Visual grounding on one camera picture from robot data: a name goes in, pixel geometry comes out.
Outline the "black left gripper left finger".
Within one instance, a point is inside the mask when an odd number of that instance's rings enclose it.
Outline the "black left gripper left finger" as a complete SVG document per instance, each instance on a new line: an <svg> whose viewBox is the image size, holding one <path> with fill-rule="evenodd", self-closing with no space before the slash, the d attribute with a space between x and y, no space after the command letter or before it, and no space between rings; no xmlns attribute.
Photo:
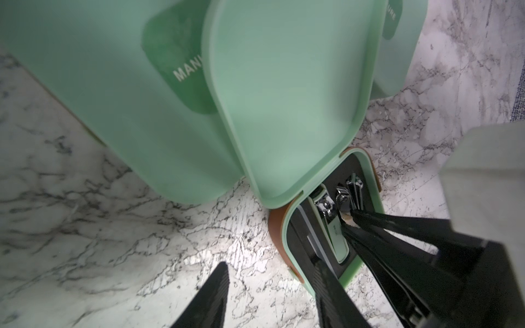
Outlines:
<svg viewBox="0 0 525 328"><path fill-rule="evenodd" d="M229 285L228 265L220 262L171 328L223 327Z"/></svg>

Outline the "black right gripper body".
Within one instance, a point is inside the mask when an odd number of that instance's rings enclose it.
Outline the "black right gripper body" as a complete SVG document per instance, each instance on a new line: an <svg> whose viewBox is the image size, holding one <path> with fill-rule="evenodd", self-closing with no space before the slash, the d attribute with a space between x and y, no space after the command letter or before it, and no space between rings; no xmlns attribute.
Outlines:
<svg viewBox="0 0 525 328"><path fill-rule="evenodd" d="M445 317L429 315L419 327L523 327L524 302L507 253L490 242Z"/></svg>

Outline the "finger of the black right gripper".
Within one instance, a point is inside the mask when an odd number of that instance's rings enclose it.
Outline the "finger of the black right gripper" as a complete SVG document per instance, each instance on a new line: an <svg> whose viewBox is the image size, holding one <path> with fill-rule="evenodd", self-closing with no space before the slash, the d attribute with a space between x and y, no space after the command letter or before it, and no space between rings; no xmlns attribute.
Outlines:
<svg viewBox="0 0 525 328"><path fill-rule="evenodd" d="M463 282L362 228L343 235L372 272L404 327L453 327L453 307Z"/></svg>
<svg viewBox="0 0 525 328"><path fill-rule="evenodd" d="M400 217L364 210L352 210L351 216L359 227L374 226L408 236L437 248L481 250L484 240L455 232L447 219Z"/></svg>

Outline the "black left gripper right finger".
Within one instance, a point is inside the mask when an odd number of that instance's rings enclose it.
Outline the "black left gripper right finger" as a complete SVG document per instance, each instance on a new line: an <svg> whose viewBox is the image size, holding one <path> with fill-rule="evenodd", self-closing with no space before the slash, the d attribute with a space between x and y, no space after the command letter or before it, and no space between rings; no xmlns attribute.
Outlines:
<svg viewBox="0 0 525 328"><path fill-rule="evenodd" d="M314 263L313 290L320 327L371 327L322 260Z"/></svg>

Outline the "green nail kit case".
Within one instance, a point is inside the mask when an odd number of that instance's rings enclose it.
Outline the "green nail kit case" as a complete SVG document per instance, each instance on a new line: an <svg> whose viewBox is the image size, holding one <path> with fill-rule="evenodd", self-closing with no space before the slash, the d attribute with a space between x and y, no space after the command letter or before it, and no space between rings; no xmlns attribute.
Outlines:
<svg viewBox="0 0 525 328"><path fill-rule="evenodd" d="M243 172L204 77L208 1L2 1L1 44L145 183L202 204Z"/></svg>
<svg viewBox="0 0 525 328"><path fill-rule="evenodd" d="M375 63L371 99L398 93L406 80L427 15L427 0L390 0Z"/></svg>
<svg viewBox="0 0 525 328"><path fill-rule="evenodd" d="M206 83L263 206L296 206L343 161L369 106L386 1L212 1Z"/></svg>

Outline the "green nail kit case front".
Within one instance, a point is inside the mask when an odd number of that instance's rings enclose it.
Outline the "green nail kit case front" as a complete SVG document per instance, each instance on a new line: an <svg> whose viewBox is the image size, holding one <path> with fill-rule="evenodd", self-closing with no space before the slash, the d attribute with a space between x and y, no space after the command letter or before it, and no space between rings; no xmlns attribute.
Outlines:
<svg viewBox="0 0 525 328"><path fill-rule="evenodd" d="M2 1L1 44L145 183L202 204L243 172L204 77L208 1Z"/></svg>

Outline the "small clipper pile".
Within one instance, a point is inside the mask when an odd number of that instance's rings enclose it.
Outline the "small clipper pile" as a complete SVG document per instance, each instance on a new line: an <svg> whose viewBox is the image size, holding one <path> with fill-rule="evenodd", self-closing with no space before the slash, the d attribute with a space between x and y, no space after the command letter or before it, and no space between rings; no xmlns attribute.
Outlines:
<svg viewBox="0 0 525 328"><path fill-rule="evenodd" d="M353 173L347 179L347 188L351 196L351 207L352 209L364 210L364 201L362 197L362 190L364 183L361 178Z"/></svg>

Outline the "large clipper table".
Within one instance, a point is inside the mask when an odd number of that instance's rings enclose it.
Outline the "large clipper table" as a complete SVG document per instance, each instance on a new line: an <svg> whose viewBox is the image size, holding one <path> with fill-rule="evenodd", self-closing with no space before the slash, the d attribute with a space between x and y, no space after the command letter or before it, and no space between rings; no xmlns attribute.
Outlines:
<svg viewBox="0 0 525 328"><path fill-rule="evenodd" d="M350 249L343 236L339 210L331 198L326 186L320 184L309 196L313 209L317 212L321 226L336 262L342 264L350 254Z"/></svg>

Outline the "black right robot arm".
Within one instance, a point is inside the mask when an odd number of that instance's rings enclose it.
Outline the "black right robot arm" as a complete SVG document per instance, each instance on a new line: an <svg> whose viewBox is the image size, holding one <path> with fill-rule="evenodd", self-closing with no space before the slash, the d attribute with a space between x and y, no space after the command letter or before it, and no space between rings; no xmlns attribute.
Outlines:
<svg viewBox="0 0 525 328"><path fill-rule="evenodd" d="M524 124L473 128L442 167L446 219L352 208L344 235L406 327L524 326Z"/></svg>

